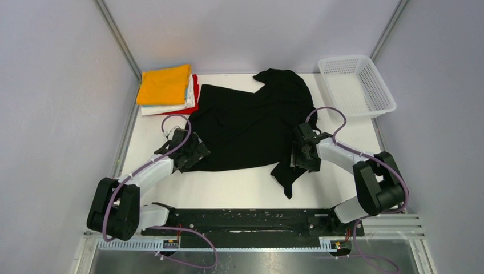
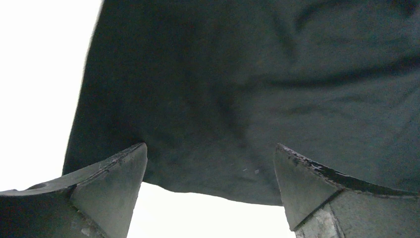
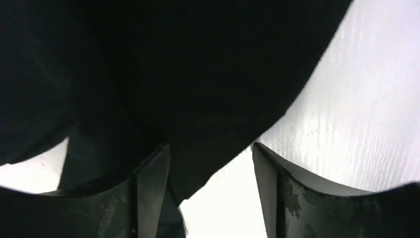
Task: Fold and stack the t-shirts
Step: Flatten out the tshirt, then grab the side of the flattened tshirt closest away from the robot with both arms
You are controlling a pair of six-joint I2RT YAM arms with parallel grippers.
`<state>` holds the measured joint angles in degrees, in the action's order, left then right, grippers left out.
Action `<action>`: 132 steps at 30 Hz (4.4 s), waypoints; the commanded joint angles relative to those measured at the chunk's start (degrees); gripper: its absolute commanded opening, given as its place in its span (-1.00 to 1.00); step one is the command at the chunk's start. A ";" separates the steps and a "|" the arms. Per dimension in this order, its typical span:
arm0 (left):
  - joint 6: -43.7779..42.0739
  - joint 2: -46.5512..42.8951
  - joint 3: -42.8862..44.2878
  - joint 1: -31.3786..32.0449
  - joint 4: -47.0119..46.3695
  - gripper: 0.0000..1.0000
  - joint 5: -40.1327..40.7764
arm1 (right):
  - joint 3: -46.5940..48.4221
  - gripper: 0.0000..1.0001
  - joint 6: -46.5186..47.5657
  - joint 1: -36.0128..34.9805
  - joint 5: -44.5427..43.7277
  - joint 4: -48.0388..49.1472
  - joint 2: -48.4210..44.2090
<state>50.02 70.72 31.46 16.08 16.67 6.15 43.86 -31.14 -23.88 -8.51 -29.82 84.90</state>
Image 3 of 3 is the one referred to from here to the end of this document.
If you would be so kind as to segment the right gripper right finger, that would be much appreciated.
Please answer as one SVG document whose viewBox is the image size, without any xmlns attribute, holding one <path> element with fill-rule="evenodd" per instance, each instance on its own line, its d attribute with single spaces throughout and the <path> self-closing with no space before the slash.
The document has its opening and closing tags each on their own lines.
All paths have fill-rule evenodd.
<svg viewBox="0 0 420 238">
<path fill-rule="evenodd" d="M 419 237 L 418 182 L 369 192 L 318 176 L 259 142 L 252 152 L 268 237 Z"/>
</svg>

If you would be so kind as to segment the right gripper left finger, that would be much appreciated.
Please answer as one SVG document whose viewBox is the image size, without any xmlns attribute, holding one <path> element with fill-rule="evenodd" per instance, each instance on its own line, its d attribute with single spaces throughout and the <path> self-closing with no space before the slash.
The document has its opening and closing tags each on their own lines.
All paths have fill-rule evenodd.
<svg viewBox="0 0 420 238">
<path fill-rule="evenodd" d="M 153 238 L 166 187 L 169 146 L 73 190 L 0 190 L 3 238 Z"/>
</svg>

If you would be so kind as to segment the black t shirt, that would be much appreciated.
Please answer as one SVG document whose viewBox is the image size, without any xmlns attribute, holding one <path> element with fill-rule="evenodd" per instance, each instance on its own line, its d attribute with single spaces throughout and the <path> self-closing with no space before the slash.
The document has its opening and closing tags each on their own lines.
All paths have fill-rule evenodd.
<svg viewBox="0 0 420 238">
<path fill-rule="evenodd" d="M 68 138 L 60 189 L 168 143 L 157 237 L 183 200 L 273 126 L 349 0 L 3 0 L 0 163 Z"/>
</svg>

